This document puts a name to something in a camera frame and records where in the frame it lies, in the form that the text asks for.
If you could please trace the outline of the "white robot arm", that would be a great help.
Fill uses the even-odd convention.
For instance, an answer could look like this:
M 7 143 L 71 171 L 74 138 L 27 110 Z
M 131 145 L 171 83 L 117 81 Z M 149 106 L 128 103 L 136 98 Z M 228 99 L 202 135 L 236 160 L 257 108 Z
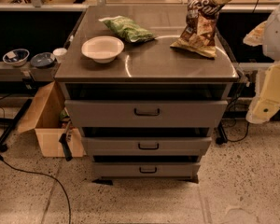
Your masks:
M 280 4 L 269 18 L 244 38 L 248 46 L 262 45 L 266 57 L 274 60 L 265 73 L 257 74 L 256 96 L 248 108 L 246 120 L 261 124 L 280 110 Z

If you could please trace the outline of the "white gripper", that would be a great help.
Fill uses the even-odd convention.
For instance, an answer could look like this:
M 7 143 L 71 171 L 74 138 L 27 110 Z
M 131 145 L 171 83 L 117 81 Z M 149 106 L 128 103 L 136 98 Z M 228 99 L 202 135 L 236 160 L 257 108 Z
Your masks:
M 243 39 L 251 47 L 263 42 L 266 21 L 252 29 Z M 280 62 L 269 67 L 265 73 L 263 87 L 259 97 L 254 97 L 249 105 L 245 119 L 249 123 L 261 124 L 267 122 L 280 109 Z

